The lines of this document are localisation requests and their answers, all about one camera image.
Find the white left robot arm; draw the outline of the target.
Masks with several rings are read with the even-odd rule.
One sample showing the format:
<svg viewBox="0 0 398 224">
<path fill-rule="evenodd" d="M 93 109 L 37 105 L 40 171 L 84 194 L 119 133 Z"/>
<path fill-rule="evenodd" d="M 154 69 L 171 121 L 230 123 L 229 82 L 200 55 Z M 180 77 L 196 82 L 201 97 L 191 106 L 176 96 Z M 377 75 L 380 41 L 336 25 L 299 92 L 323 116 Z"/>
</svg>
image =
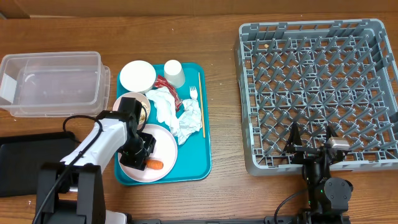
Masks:
<svg viewBox="0 0 398 224">
<path fill-rule="evenodd" d="M 93 119 L 93 130 L 72 153 L 41 167 L 34 223 L 133 223 L 130 214 L 106 209 L 102 173 L 115 154 L 126 167 L 147 167 L 156 140 L 139 125 L 143 110 L 139 100 L 122 98 L 116 111 Z"/>
</svg>

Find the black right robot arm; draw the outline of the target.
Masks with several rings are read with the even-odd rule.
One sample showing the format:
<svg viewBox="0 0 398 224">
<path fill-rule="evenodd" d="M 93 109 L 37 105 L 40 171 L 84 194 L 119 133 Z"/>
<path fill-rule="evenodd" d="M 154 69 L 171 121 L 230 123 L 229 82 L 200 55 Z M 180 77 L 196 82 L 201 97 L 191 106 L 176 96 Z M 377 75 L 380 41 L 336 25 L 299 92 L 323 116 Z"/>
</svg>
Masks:
<svg viewBox="0 0 398 224">
<path fill-rule="evenodd" d="M 341 162 L 349 152 L 350 145 L 339 137 L 331 126 L 326 127 L 326 142 L 318 148 L 302 144 L 299 127 L 292 123 L 284 151 L 293 154 L 292 162 L 302 166 L 302 177 L 307 188 L 286 198 L 275 210 L 274 222 L 286 223 L 349 223 L 348 211 L 353 185 L 350 181 L 332 177 L 330 166 Z M 308 193 L 308 208 L 292 217 L 278 217 L 280 208 L 294 197 Z"/>
</svg>

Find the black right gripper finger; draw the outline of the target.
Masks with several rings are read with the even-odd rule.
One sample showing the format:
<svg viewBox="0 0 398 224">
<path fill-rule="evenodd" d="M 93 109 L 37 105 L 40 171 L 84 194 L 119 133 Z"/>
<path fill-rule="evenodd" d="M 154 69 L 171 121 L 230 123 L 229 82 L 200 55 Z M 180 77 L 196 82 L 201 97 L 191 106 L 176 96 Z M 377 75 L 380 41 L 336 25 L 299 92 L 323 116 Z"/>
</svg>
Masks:
<svg viewBox="0 0 398 224">
<path fill-rule="evenodd" d="M 338 135 L 336 134 L 335 130 L 333 129 L 333 127 L 328 124 L 326 126 L 326 139 L 330 139 L 331 137 L 337 137 Z"/>
<path fill-rule="evenodd" d="M 295 153 L 297 147 L 302 147 L 302 140 L 300 137 L 299 127 L 295 121 L 291 125 L 290 135 L 285 144 L 284 152 Z"/>
</svg>

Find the orange carrot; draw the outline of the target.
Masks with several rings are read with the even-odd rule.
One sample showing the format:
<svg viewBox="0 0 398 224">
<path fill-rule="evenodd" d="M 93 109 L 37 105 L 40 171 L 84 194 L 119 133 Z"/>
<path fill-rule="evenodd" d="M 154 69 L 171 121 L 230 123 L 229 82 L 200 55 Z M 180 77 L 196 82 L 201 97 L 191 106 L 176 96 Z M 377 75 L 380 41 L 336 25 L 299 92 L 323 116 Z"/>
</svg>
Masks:
<svg viewBox="0 0 398 224">
<path fill-rule="evenodd" d="M 155 159 L 148 159 L 148 160 L 146 160 L 146 166 L 149 169 L 161 170 L 164 167 L 164 163 L 162 161 L 158 161 Z"/>
</svg>

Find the white napkin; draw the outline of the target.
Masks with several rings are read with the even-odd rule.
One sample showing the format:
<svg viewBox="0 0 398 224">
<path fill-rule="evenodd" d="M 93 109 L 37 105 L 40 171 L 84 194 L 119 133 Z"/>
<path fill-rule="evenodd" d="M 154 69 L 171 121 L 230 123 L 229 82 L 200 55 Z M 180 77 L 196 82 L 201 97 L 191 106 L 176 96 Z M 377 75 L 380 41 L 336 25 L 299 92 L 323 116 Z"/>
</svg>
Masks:
<svg viewBox="0 0 398 224">
<path fill-rule="evenodd" d="M 176 116 L 175 98 L 167 87 L 161 87 L 149 90 L 146 93 L 148 100 L 154 102 L 157 110 L 156 119 L 159 123 L 165 123 L 170 132 L 175 136 L 180 128 L 178 118 Z"/>
</svg>

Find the white paper tissue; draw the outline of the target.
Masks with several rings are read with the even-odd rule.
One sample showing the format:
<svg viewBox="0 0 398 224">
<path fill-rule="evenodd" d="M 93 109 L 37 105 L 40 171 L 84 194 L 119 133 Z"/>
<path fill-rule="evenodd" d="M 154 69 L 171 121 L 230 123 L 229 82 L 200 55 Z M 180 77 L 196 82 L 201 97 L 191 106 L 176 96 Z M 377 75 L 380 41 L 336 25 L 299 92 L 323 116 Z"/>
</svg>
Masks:
<svg viewBox="0 0 398 224">
<path fill-rule="evenodd" d="M 191 134 L 199 132 L 202 128 L 201 109 L 198 101 L 187 99 L 182 101 L 184 112 L 178 118 L 178 127 L 172 134 L 177 137 L 178 145 L 184 144 Z"/>
</svg>

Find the red snack wrapper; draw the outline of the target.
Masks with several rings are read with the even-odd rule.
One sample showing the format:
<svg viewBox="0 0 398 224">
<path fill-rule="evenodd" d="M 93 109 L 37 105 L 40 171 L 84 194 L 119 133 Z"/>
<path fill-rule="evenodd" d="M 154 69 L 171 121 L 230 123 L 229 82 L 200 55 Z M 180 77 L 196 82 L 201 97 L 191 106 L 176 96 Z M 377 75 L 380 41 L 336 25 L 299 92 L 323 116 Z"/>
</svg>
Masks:
<svg viewBox="0 0 398 224">
<path fill-rule="evenodd" d="M 175 110 L 176 112 L 180 111 L 180 107 L 182 105 L 182 100 L 180 99 L 180 97 L 178 96 L 178 93 L 175 89 L 174 86 L 172 86 L 167 80 L 166 78 L 162 77 L 161 75 L 158 75 L 154 86 L 156 88 L 163 88 L 166 87 L 168 89 L 168 91 L 170 92 L 170 94 L 174 97 L 175 100 Z"/>
</svg>

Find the pink round bowl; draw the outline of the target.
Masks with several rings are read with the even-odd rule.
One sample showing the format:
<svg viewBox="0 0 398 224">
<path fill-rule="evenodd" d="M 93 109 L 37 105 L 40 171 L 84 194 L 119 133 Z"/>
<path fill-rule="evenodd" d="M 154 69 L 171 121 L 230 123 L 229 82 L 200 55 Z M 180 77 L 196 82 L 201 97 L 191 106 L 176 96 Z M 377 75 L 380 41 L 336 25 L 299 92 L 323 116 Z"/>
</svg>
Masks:
<svg viewBox="0 0 398 224">
<path fill-rule="evenodd" d="M 143 109 L 141 109 L 141 116 L 139 120 L 139 125 L 138 127 L 141 128 L 142 125 L 144 124 L 145 121 L 148 120 L 149 115 L 150 115 L 150 103 L 147 97 L 141 93 L 136 93 L 136 92 L 128 92 L 123 95 L 121 95 L 114 103 L 113 105 L 113 111 L 117 111 L 119 108 L 119 105 L 121 103 L 121 99 L 123 97 L 126 98 L 135 98 L 136 100 L 140 101 L 142 104 Z"/>
</svg>

